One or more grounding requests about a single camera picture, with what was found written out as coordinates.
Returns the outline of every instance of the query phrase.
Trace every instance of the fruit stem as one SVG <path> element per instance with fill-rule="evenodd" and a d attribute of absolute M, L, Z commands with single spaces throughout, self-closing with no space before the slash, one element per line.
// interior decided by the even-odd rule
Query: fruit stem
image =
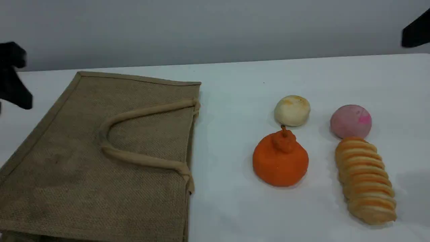
<path fill-rule="evenodd" d="M 288 136 L 287 128 L 285 127 L 285 125 L 281 125 L 281 128 L 282 128 L 282 136 L 286 138 Z"/>

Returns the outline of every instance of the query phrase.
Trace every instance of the bag handle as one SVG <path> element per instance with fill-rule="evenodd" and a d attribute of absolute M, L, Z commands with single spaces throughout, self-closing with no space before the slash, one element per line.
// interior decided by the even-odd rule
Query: bag handle
<path fill-rule="evenodd" d="M 133 119 L 133 118 L 143 117 L 146 115 L 174 111 L 174 110 L 184 109 L 189 107 L 194 107 L 194 115 L 197 115 L 200 109 L 199 100 L 196 98 L 185 99 L 182 101 L 173 102 L 169 104 L 163 104 L 163 105 L 157 105 L 157 106 L 144 108 L 144 109 L 132 110 L 132 111 L 120 113 L 111 118 L 108 118 L 101 124 L 98 130 L 98 137 L 100 140 L 100 146 L 101 146 L 102 152 L 107 156 L 110 156 L 120 161 L 124 161 L 128 163 L 138 164 L 141 166 L 175 170 L 183 177 L 183 179 L 187 183 L 187 190 L 193 193 L 194 180 L 193 180 L 193 177 L 191 176 L 191 171 L 188 168 L 186 163 L 182 163 L 179 161 L 165 160 L 165 159 L 160 159 L 160 158 L 156 158 L 148 155 L 120 150 L 113 147 L 113 145 L 111 145 L 111 143 L 108 141 L 109 130 L 114 124 L 124 122 L 126 120 Z"/>

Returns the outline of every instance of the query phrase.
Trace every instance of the burlap tote bag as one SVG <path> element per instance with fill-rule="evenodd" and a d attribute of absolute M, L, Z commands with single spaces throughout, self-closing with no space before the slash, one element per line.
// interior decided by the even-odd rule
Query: burlap tote bag
<path fill-rule="evenodd" d="M 199 87 L 78 72 L 0 170 L 3 240 L 186 240 Z"/>

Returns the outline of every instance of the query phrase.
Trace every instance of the pink bun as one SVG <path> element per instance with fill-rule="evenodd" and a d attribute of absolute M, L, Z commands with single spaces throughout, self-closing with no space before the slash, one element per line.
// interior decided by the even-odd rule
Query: pink bun
<path fill-rule="evenodd" d="M 330 129 L 342 139 L 350 136 L 365 138 L 371 127 L 372 118 L 369 112 L 358 105 L 342 106 L 330 119 Z"/>

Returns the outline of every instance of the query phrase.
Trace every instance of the black object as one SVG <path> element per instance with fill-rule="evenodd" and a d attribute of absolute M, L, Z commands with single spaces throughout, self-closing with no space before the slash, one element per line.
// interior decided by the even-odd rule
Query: black object
<path fill-rule="evenodd" d="M 16 74 L 27 64 L 27 53 L 15 42 L 0 43 L 0 99 L 23 109 L 33 107 L 33 95 Z"/>
<path fill-rule="evenodd" d="M 430 9 L 409 24 L 402 32 L 402 46 L 413 48 L 430 42 Z"/>

